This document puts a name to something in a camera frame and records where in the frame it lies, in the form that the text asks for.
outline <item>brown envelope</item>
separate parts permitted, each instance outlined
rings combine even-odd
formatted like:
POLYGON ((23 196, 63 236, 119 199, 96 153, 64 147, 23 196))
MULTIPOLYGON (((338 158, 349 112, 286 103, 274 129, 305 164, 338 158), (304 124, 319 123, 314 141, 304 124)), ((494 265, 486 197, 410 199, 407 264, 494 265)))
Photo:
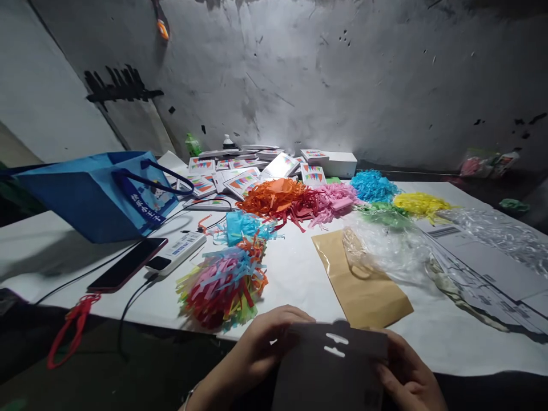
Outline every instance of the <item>brown envelope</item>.
POLYGON ((312 241, 351 327, 383 328, 413 312, 407 296, 385 273, 350 270, 342 230, 313 236, 312 241))

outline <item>hand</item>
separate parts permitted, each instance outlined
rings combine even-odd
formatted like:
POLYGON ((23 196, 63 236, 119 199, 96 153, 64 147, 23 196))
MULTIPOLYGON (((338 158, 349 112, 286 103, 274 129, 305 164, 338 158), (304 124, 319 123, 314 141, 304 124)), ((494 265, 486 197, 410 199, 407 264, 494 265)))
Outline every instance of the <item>hand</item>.
POLYGON ((376 364, 385 390, 403 411, 446 411, 447 405, 434 374, 400 335, 388 335, 388 367, 376 364))
POLYGON ((291 324, 315 322, 291 305, 255 317, 240 341, 200 383, 187 411, 227 409, 235 398, 263 381, 293 348, 296 341, 286 332, 291 324))

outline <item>blue shredded paper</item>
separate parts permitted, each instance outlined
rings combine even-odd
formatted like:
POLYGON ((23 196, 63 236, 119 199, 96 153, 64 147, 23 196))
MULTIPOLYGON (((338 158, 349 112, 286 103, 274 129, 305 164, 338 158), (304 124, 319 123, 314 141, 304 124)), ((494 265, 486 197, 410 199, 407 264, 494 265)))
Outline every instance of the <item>blue shredded paper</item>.
POLYGON ((391 203, 401 190, 377 170, 366 170, 356 174, 350 184, 358 192, 358 198, 368 203, 391 203))

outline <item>paper fringe bundle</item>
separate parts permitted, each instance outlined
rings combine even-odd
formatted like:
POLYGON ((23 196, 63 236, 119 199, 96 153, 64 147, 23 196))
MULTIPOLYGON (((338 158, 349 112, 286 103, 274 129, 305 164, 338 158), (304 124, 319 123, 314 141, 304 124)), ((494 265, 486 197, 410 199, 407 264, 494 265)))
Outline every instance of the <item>paper fringe bundle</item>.
POLYGON ((360 205, 356 207, 356 210, 362 213, 372 213, 379 210, 392 210, 398 214, 401 214, 403 217, 409 217, 409 213, 403 208, 390 203, 373 203, 371 205, 360 205))
POLYGON ((318 207, 315 213, 315 217, 312 219, 309 228, 319 224, 320 226, 325 223, 333 221, 335 216, 352 210, 352 207, 345 207, 336 211, 333 205, 340 200, 349 199, 352 204, 362 204, 362 201, 357 197, 356 189, 348 184, 332 183, 320 186, 315 189, 319 193, 318 207))
POLYGON ((230 329, 257 314, 255 303, 268 284, 261 264, 266 241, 257 233, 234 247, 206 253, 205 260, 177 281, 182 312, 205 328, 230 329))
POLYGON ((409 213, 393 204, 358 205, 355 210, 359 211, 363 219, 370 223, 378 223, 392 228, 408 228, 413 225, 409 220, 409 213))
POLYGON ((391 203, 394 195, 401 190, 377 170, 367 170, 356 174, 350 184, 358 192, 358 198, 368 203, 391 203))
POLYGON ((453 206, 444 199, 423 192, 402 193, 396 196, 394 204, 403 208, 418 219, 428 218, 432 224, 436 221, 446 222, 445 219, 436 215, 437 211, 453 208, 453 206))
POLYGON ((291 220, 304 232, 300 223, 314 218, 317 197, 318 192, 303 183, 292 179, 278 179, 253 187, 244 201, 237 202, 236 206, 267 220, 281 220, 276 230, 283 227, 287 220, 291 220))
POLYGON ((254 214, 246 213, 243 210, 232 211, 227 213, 226 225, 218 225, 214 231, 214 241, 217 244, 227 244, 229 247, 237 245, 243 240, 243 237, 248 239, 253 238, 257 234, 257 238, 268 241, 281 235, 275 232, 276 220, 263 222, 254 214))

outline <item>gray concrete wall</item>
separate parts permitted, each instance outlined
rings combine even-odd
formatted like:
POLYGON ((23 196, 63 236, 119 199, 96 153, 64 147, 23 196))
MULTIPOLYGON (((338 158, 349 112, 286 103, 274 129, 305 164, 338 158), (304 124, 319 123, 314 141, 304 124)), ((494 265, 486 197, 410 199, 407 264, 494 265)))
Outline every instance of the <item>gray concrete wall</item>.
POLYGON ((0 122, 10 131, 2 135, 2 160, 7 164, 33 162, 25 148, 46 163, 123 150, 86 95, 86 88, 30 5, 24 0, 2 0, 0 122), (22 144, 8 141, 13 135, 22 144), (13 150, 21 157, 16 158, 13 150))
POLYGON ((129 63, 162 89, 179 140, 218 148, 227 132, 430 170, 522 147, 518 167, 546 167, 548 118, 528 124, 548 111, 546 2, 162 0, 167 46, 151 1, 33 3, 78 75, 129 63))

